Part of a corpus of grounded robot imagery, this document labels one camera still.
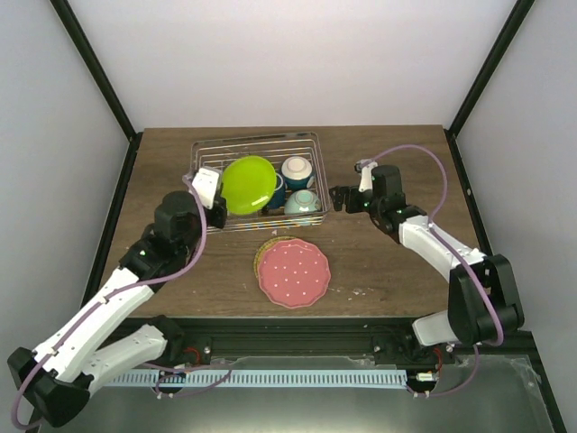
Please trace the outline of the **white and teal bowl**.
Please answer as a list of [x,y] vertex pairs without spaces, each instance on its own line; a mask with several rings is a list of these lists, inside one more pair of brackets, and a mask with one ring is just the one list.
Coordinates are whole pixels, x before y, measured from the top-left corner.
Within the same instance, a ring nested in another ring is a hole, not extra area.
[[309,189],[314,180],[312,163],[301,156],[288,157],[282,163],[280,173],[287,188],[293,191]]

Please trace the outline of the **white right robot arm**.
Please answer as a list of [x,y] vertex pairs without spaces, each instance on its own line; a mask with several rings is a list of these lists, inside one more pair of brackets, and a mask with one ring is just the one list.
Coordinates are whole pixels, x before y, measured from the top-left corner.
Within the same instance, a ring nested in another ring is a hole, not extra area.
[[397,244],[418,254],[449,285],[445,311],[416,319],[400,341],[403,357],[413,364],[426,360],[433,345],[460,343],[500,345],[519,330],[525,315],[510,261],[487,255],[446,233],[420,207],[409,205],[400,170],[393,165],[359,161],[356,186],[329,190],[334,210],[364,212]]

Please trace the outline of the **chrome wire dish rack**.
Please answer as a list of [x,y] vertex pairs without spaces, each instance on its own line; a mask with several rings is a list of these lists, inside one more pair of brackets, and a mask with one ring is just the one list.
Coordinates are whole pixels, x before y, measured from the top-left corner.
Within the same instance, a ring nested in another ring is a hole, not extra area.
[[[231,214],[227,209],[224,228],[217,229],[208,226],[210,233],[314,226],[323,222],[325,214],[331,208],[331,202],[321,148],[318,136],[314,133],[269,134],[196,142],[192,145],[188,178],[192,180],[195,172],[203,166],[220,169],[224,175],[224,170],[229,164],[250,155],[267,159],[273,165],[276,173],[280,173],[281,165],[288,157],[301,156],[308,159],[312,163],[314,171],[314,180],[309,189],[319,196],[322,210],[303,216],[285,216],[283,213],[284,204],[278,209],[267,211],[262,208],[250,215],[237,216]],[[293,192],[295,191],[288,189],[286,185],[285,202]]]

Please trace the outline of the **dark blue mug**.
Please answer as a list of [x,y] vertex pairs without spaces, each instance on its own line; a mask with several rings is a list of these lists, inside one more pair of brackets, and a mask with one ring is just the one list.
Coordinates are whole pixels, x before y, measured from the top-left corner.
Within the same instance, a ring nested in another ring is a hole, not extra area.
[[286,200],[286,184],[283,176],[277,172],[276,173],[276,187],[272,193],[269,202],[263,208],[264,210],[270,211],[278,209],[284,206]]

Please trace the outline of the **lime green plate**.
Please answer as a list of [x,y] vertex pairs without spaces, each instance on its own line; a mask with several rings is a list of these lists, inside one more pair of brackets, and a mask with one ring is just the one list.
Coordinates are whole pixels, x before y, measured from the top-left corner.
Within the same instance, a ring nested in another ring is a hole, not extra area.
[[276,185],[276,171],[267,159],[244,156],[225,168],[222,197],[231,214],[250,215],[270,201]]

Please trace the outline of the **pale green bowl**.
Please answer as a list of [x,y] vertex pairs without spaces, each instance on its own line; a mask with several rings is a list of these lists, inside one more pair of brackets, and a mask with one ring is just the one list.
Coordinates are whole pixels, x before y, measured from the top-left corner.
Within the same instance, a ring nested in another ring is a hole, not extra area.
[[321,210],[322,203],[319,196],[310,189],[301,189],[293,192],[287,198],[283,213],[285,216],[303,216]]

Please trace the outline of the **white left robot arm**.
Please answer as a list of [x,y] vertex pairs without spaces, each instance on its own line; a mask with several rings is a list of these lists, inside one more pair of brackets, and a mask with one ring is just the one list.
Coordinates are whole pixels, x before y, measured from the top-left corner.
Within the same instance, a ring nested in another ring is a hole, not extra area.
[[112,344],[106,339],[167,282],[188,272],[204,251],[207,229],[221,228],[225,220],[225,200],[218,192],[189,188],[167,194],[153,222],[96,295],[46,341],[33,350],[19,347],[8,357],[18,389],[13,425],[20,430],[37,426],[18,419],[21,401],[58,428],[117,376],[147,363],[155,368],[182,365],[184,333],[163,315]]

